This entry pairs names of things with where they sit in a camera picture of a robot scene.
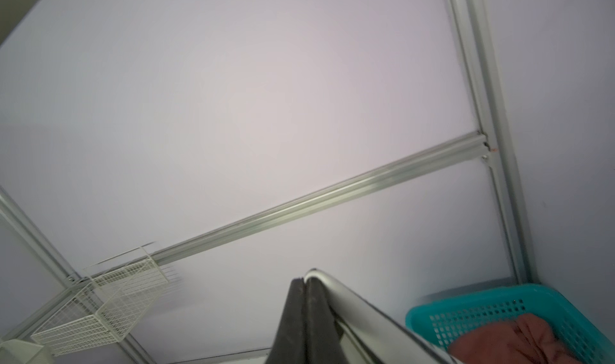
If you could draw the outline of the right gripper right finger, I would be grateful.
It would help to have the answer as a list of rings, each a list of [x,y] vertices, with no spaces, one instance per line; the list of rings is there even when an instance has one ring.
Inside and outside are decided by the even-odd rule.
[[[328,305],[327,294],[320,280],[307,280],[306,354],[311,364],[347,363],[336,330],[336,321]]]

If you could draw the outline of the black white striped tank top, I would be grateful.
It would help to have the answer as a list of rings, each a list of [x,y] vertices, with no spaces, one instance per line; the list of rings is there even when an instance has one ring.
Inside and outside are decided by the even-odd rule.
[[[312,269],[304,277],[324,286],[334,317],[374,363],[459,363],[460,360],[411,332],[330,274]]]

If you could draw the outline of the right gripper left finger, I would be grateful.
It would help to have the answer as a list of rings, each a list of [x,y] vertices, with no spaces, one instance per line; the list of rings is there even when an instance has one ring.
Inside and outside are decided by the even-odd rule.
[[[306,363],[304,305],[304,280],[293,279],[272,348],[267,356],[267,364]]]

